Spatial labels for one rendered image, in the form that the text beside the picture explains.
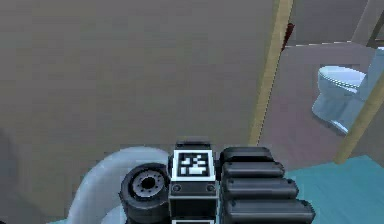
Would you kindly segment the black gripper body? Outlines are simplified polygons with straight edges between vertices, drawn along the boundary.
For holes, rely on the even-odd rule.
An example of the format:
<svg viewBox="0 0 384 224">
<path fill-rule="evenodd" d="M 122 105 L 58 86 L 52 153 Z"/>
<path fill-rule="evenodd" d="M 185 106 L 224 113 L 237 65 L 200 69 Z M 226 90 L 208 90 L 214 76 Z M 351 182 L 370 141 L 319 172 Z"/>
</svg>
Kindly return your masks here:
<svg viewBox="0 0 384 224">
<path fill-rule="evenodd" d="M 169 183 L 164 164 L 145 163 L 133 168 L 119 192 L 124 224 L 169 224 Z"/>
</svg>

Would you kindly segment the dark red object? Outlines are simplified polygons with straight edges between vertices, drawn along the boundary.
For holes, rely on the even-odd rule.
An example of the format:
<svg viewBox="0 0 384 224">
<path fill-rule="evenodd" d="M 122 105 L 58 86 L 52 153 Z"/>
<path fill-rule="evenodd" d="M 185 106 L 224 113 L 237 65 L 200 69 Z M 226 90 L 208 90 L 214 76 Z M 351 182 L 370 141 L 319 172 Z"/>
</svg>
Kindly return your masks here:
<svg viewBox="0 0 384 224">
<path fill-rule="evenodd" d="M 283 44 L 282 44 L 282 47 L 281 47 L 281 51 L 284 51 L 292 33 L 293 33 L 293 30 L 294 30 L 294 27 L 295 25 L 293 23 L 288 23 L 287 24 L 287 27 L 286 27 L 286 31 L 285 31 L 285 36 L 284 36 L 284 40 L 283 40 Z"/>
</svg>

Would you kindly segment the white toilet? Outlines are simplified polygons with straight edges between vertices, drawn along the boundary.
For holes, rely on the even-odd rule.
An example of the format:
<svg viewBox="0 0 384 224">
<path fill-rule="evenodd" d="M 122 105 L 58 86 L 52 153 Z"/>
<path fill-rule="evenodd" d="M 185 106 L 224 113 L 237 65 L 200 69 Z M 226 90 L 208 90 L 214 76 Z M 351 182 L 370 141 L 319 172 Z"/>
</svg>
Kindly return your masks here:
<svg viewBox="0 0 384 224">
<path fill-rule="evenodd" d="M 366 73 L 343 66 L 321 67 L 313 114 L 346 135 L 383 72 L 384 47 L 375 50 Z"/>
</svg>

